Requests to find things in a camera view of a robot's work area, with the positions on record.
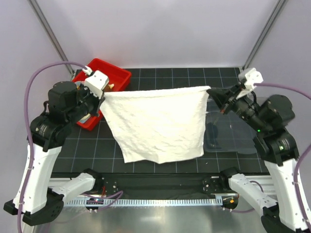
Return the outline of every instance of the towel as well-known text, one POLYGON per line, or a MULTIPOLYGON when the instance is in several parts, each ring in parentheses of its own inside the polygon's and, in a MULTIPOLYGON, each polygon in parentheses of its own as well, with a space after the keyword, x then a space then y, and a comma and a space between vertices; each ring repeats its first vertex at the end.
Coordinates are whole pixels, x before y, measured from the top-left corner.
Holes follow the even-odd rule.
POLYGON ((105 93, 100 106, 124 162, 158 164, 203 155, 209 86, 105 93))

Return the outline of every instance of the transparent plastic bin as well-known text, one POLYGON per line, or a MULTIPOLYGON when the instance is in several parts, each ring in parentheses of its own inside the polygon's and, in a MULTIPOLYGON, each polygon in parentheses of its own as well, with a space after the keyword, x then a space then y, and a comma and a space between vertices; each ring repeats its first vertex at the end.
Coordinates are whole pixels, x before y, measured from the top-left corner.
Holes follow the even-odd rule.
POLYGON ((236 151, 240 154, 256 153, 253 138, 256 131, 234 112, 220 113, 213 100, 207 102, 204 150, 207 152, 236 151))

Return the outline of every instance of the metal frame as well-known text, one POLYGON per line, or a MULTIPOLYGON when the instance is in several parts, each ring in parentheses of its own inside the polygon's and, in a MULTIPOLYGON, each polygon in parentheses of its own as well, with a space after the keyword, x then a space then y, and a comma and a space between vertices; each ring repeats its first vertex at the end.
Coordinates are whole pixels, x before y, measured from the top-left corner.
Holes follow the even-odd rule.
POLYGON ((268 33, 270 32, 272 26, 274 25, 274 23, 276 22, 277 17, 280 15, 281 11, 284 9, 284 6, 286 5, 286 3, 288 2, 288 0, 278 0, 276 6, 274 7, 266 25, 264 26, 262 32, 260 33, 259 38, 257 39, 251 53, 249 54, 245 65, 243 66, 243 69, 248 68, 249 65, 251 64, 251 62, 253 61, 254 57, 256 56, 258 50, 260 49, 260 47, 262 46, 264 40, 266 39, 268 33))
MULTIPOLYGON (((61 45, 59 44, 52 28, 50 27, 47 19, 45 18, 39 4, 37 3, 36 0, 27 0, 28 3, 30 4, 30 6, 32 7, 33 11, 35 12, 36 16, 38 17, 38 20, 40 21, 42 27, 44 28, 46 34, 48 35, 51 43, 53 44, 56 52, 58 53, 59 57, 63 60, 63 61, 68 61, 67 56, 65 55, 61 45)), ((71 65, 66 65, 67 70, 69 71, 69 73, 71 74, 71 76, 74 74, 74 70, 71 67, 71 65)))

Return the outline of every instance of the red container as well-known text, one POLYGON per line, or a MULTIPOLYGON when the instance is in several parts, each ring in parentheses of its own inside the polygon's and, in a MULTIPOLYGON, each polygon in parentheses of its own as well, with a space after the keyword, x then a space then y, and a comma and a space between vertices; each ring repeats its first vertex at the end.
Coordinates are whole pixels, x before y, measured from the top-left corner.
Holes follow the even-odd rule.
MULTIPOLYGON (((93 59, 90 64, 87 65, 93 71, 99 70, 109 78, 109 84, 114 84, 112 91, 124 91, 128 86, 131 80, 131 72, 116 67, 112 64, 104 62, 98 58, 93 59)), ((87 78, 84 72, 80 72, 72 81, 84 81, 87 78)), ((100 116, 91 116, 85 123, 77 122, 82 128, 91 131, 98 122, 103 118, 101 112, 99 112, 100 116)))

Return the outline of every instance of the purple cable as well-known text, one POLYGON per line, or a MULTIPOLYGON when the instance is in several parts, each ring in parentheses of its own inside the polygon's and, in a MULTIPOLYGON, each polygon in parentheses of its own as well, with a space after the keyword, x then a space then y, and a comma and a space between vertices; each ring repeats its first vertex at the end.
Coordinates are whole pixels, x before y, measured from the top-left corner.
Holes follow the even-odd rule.
MULTIPOLYGON (((82 194, 82 195, 84 195, 84 196, 86 196, 86 197, 89 197, 89 198, 98 199, 98 197, 94 197, 94 196, 91 196, 91 195, 88 195, 88 194, 82 194)), ((122 195, 123 195, 123 191, 119 191, 119 192, 117 192, 117 193, 115 193, 115 194, 113 194, 113 195, 111 195, 111 196, 108 196, 108 197, 105 197, 105 198, 100 198, 100 199, 109 199, 109 198, 113 198, 113 197, 115 197, 115 196, 118 196, 118 197, 117 197, 116 199, 114 199, 113 202, 111 202, 110 204, 108 204, 108 205, 106 205, 106 206, 104 206, 104 207, 98 208, 97 212, 103 211, 103 210, 109 208, 110 206, 112 206, 114 203, 117 202, 117 200, 119 200, 119 199, 121 198, 122 195)), ((103 202, 103 201, 95 201, 95 203, 104 203, 104 202, 103 202)), ((72 220, 76 219, 77 217, 79 217, 79 216, 81 216, 81 215, 83 215, 83 214, 86 214, 86 213, 89 213, 89 211, 83 211, 83 212, 77 214, 75 217, 73 217, 73 218, 71 218, 71 219, 69 219, 69 220, 67 220, 67 221, 56 222, 56 224, 65 224, 65 223, 69 223, 70 221, 72 221, 72 220)))
POLYGON ((29 158, 29 166, 28 166, 28 170, 26 172, 25 175, 25 180, 24 183, 22 185, 21 191, 20 191, 20 197, 19 197, 19 205, 18 205, 18 212, 17 212, 17 230, 18 233, 22 233, 22 229, 21 229, 21 213, 22 213, 22 205, 24 203, 24 194, 25 194, 25 190, 27 187, 27 183, 31 174, 31 170, 33 169, 33 164, 34 164, 34 142, 33 142, 33 138, 31 135, 31 131, 30 131, 30 124, 29 124, 29 116, 28 116, 28 97, 29 97, 29 92, 30 92, 30 87, 35 79, 35 77, 41 73, 42 71, 44 71, 47 68, 50 67, 54 67, 54 66, 59 66, 59 65, 66 65, 66 64, 70 64, 70 65, 76 65, 79 66, 83 69, 86 69, 85 65, 82 65, 80 63, 77 62, 67 62, 67 61, 62 61, 62 62, 55 62, 55 63, 51 63, 49 65, 43 66, 40 69, 38 69, 29 79, 27 87, 26 87, 26 91, 25 91, 25 96, 24 96, 24 118, 25 118, 25 126, 26 126, 26 131, 27 131, 27 136, 28 136, 28 142, 29 142, 29 146, 30 146, 30 158, 29 158))
MULTIPOLYGON (((255 83, 254 84, 255 86, 268 86, 268 87, 276 87, 276 88, 282 88, 282 89, 286 89, 286 90, 290 90, 290 91, 294 91, 294 92, 297 92, 305 97, 307 97, 308 99, 311 100, 311 96, 304 92, 304 91, 301 91, 301 90, 298 90, 294 87, 290 87, 290 86, 285 86, 285 85, 281 85, 281 84, 274 84, 274 83, 255 83)), ((308 226, 308 229, 311 231, 311 224, 308 220, 308 216, 307 216, 307 213, 306 213, 306 210, 305 210, 305 206, 303 204, 303 201, 302 201, 302 198, 301 198, 301 194, 300 194, 300 188, 299 188, 299 183, 298 183, 298 170, 299 170, 299 167, 302 163, 302 161, 306 158, 307 154, 310 152, 311 150, 311 144, 307 147, 307 149, 302 153, 302 155, 298 158, 298 161, 297 161, 297 164, 295 166, 295 169, 294 169, 294 186, 295 186, 295 192, 296 192, 296 195, 297 195, 297 200, 298 200, 298 204, 299 204, 299 207, 300 207, 300 211, 302 213, 302 216, 303 218, 306 220, 306 224, 308 226)))
MULTIPOLYGON (((263 192, 263 188, 262 186, 260 185, 260 183, 258 183, 257 181, 250 181, 250 183, 255 183, 259 186, 259 188, 261 189, 261 191, 263 192)), ((230 212, 233 212, 233 213, 238 213, 238 214, 247 214, 247 213, 250 213, 250 212, 253 212, 255 209, 250 209, 250 210, 230 210, 230 209, 224 209, 224 210, 229 210, 230 212)))

